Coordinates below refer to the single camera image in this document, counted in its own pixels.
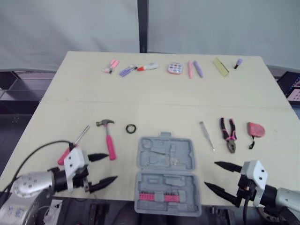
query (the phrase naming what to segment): gray curtain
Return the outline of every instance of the gray curtain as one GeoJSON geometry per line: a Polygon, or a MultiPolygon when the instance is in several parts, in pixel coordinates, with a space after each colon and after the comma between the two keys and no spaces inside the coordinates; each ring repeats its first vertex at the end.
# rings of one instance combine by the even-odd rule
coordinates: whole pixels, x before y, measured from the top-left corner
{"type": "Polygon", "coordinates": [[[67,51],[138,53],[137,1],[1,1],[0,70],[56,71],[67,51]]]}
{"type": "Polygon", "coordinates": [[[259,55],[300,68],[300,0],[149,0],[148,51],[259,55]]]}

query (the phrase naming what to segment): metal shaft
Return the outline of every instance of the metal shaft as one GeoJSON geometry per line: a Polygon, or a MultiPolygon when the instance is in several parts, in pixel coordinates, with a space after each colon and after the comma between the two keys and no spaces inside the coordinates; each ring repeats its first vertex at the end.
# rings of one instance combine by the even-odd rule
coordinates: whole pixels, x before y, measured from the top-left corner
{"type": "Polygon", "coordinates": [[[105,125],[105,131],[106,131],[106,136],[108,136],[109,135],[109,130],[108,130],[108,125],[107,124],[105,125]]]}
{"type": "Polygon", "coordinates": [[[79,135],[79,137],[76,139],[76,141],[74,142],[74,144],[77,144],[77,143],[80,141],[80,139],[85,135],[85,133],[88,132],[89,128],[90,128],[90,126],[88,125],[88,126],[83,130],[83,132],[79,135]]]}

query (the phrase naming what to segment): purple pen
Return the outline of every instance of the purple pen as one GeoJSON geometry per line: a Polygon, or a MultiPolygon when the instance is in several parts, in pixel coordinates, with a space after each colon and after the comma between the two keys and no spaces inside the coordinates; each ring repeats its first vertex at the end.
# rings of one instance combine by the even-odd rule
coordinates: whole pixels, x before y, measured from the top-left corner
{"type": "Polygon", "coordinates": [[[130,65],[129,67],[127,67],[126,69],[122,70],[120,72],[120,76],[124,77],[126,76],[127,74],[129,74],[132,70],[134,69],[137,69],[137,66],[136,65],[130,65]]]}
{"type": "Polygon", "coordinates": [[[236,62],[236,65],[235,65],[235,69],[240,65],[240,64],[242,64],[242,62],[243,62],[243,59],[239,59],[237,62],[236,62]]]}
{"type": "Polygon", "coordinates": [[[201,78],[203,78],[203,73],[202,73],[202,70],[201,70],[201,68],[200,68],[200,66],[199,66],[199,63],[195,60],[195,61],[193,62],[193,64],[194,64],[194,66],[195,66],[195,68],[196,68],[197,73],[199,74],[199,76],[200,76],[201,78]]]}

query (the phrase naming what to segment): small screwdriver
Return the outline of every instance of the small screwdriver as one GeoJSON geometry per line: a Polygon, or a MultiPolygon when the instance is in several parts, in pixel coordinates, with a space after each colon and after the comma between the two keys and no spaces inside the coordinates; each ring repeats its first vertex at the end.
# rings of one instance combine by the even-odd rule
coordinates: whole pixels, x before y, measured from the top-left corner
{"type": "Polygon", "coordinates": [[[200,122],[200,126],[201,126],[201,129],[202,129],[202,131],[203,131],[203,134],[204,134],[205,138],[209,141],[209,143],[210,143],[210,145],[211,145],[211,147],[212,147],[212,150],[215,151],[215,148],[214,148],[214,146],[212,145],[212,142],[211,142],[211,140],[210,140],[210,135],[209,135],[208,132],[207,132],[207,129],[206,129],[205,125],[204,125],[204,122],[201,121],[201,122],[200,122]]]}
{"type": "MultiPolygon", "coordinates": [[[[76,139],[76,141],[74,142],[74,146],[77,146],[77,143],[80,141],[80,139],[86,134],[86,132],[88,132],[90,126],[88,125],[83,132],[79,135],[79,137],[76,139]]],[[[59,160],[57,161],[58,165],[64,165],[64,159],[65,157],[70,153],[70,149],[67,148],[67,150],[64,152],[64,154],[62,154],[62,156],[59,158],[59,160]]]]}

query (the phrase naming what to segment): gray tool case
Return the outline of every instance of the gray tool case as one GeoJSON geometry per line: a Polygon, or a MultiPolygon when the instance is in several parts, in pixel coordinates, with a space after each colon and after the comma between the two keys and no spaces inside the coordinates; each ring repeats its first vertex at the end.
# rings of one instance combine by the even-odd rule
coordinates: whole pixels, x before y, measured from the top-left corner
{"type": "Polygon", "coordinates": [[[190,139],[172,138],[167,132],[159,137],[142,137],[137,164],[142,170],[136,175],[136,212],[201,215],[198,179],[191,173],[195,169],[195,157],[190,139]],[[145,196],[149,200],[140,200],[145,196]]]}

